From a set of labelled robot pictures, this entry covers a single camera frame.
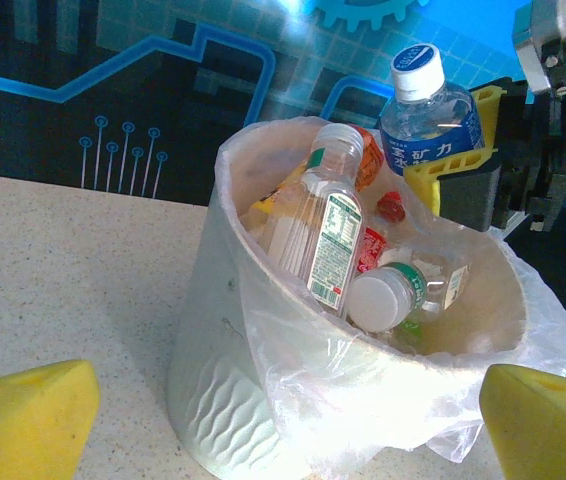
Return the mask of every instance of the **speckled countertop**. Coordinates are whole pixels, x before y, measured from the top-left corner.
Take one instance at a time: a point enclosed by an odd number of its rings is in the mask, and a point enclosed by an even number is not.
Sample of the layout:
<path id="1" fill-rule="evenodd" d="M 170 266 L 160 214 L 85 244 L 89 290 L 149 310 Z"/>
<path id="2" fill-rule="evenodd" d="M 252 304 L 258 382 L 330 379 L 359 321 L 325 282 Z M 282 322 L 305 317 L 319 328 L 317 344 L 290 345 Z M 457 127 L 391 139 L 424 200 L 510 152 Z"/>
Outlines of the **speckled countertop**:
<path id="1" fill-rule="evenodd" d="M 206 209 L 0 178 L 0 376 L 90 360 L 101 407 L 77 479 L 213 477 L 180 447 L 166 370 Z M 452 464 L 381 452 L 353 479 L 500 479 L 485 433 Z"/>

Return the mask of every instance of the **trash bin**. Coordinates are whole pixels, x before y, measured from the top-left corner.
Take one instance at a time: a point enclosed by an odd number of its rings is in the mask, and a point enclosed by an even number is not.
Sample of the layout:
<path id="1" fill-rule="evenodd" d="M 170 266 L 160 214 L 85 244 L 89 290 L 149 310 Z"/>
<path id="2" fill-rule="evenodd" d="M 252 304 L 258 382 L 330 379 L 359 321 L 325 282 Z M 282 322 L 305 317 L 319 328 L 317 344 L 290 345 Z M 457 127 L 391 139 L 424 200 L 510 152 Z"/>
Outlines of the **trash bin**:
<path id="1" fill-rule="evenodd" d="M 184 447 L 223 479 L 302 478 L 310 467 L 334 476 L 387 446 L 427 444 L 459 462 L 482 425 L 489 365 L 566 376 L 566 312 L 538 274 L 497 235 L 431 215 L 398 177 L 419 229 L 476 246 L 464 294 L 423 327 L 426 354 L 322 313 L 302 282 L 270 264 L 237 212 L 301 161 L 324 123 L 252 125 L 217 158 L 167 400 Z"/>

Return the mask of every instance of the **white plastic bag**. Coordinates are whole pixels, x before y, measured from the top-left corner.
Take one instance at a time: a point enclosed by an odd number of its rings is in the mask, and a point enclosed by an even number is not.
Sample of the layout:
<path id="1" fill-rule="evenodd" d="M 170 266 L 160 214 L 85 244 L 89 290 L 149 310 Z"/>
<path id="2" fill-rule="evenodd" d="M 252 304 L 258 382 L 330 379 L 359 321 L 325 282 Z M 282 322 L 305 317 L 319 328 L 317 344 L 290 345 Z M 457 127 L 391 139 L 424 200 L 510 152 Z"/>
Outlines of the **white plastic bag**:
<path id="1" fill-rule="evenodd" d="M 324 124 L 252 125 L 221 146 L 216 163 L 227 234 L 246 250 L 236 258 L 243 315 L 277 430 L 331 478 L 388 446 L 427 444 L 460 462 L 483 423 L 478 398 L 489 365 L 566 376 L 566 311 L 502 240 L 433 216 L 386 168 L 384 183 L 370 191 L 398 188 L 417 228 L 468 245 L 470 281 L 439 321 L 424 325 L 425 356 L 399 353 L 323 313 L 300 280 L 271 264 L 238 216 L 300 163 Z"/>

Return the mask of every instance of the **bottle cap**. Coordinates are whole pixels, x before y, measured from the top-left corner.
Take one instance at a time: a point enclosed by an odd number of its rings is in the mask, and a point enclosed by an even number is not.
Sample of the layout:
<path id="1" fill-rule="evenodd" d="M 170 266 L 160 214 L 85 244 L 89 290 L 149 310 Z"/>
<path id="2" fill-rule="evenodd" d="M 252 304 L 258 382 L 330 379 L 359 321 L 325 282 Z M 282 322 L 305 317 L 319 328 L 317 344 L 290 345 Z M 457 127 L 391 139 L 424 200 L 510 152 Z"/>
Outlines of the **bottle cap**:
<path id="1" fill-rule="evenodd" d="M 329 123 L 325 125 L 319 133 L 316 134 L 313 144 L 319 142 L 338 140 L 349 145 L 352 145 L 358 152 L 359 159 L 363 156 L 363 149 L 365 148 L 365 140 L 361 134 L 354 128 L 344 123 Z"/>
<path id="2" fill-rule="evenodd" d="M 348 314 L 366 332 L 384 332 L 396 327 L 412 306 L 409 286 L 392 269 L 377 268 L 359 275 L 348 290 Z"/>
<path id="3" fill-rule="evenodd" d="M 399 192 L 388 192 L 376 203 L 376 211 L 390 223 L 405 220 L 405 209 Z"/>
<path id="4" fill-rule="evenodd" d="M 392 79 L 399 102 L 432 96 L 445 83 L 439 49 L 419 43 L 400 51 L 392 60 Z"/>

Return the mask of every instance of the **gear graphic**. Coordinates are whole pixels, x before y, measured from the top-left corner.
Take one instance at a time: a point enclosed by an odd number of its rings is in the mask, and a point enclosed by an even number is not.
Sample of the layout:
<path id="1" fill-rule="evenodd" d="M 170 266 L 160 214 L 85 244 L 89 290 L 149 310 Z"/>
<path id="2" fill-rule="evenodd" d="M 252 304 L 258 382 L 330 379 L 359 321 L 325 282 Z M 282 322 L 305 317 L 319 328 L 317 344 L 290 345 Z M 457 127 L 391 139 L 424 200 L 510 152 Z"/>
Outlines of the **gear graphic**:
<path id="1" fill-rule="evenodd" d="M 383 18 L 394 15 L 397 22 L 405 20 L 405 9 L 414 0 L 307 0 L 303 2 L 303 11 L 312 13 L 318 8 L 325 13 L 323 25 L 330 28 L 338 18 L 347 22 L 347 31 L 356 31 L 359 23 L 370 21 L 372 30 L 380 30 Z M 417 0 L 425 6 L 429 0 Z"/>

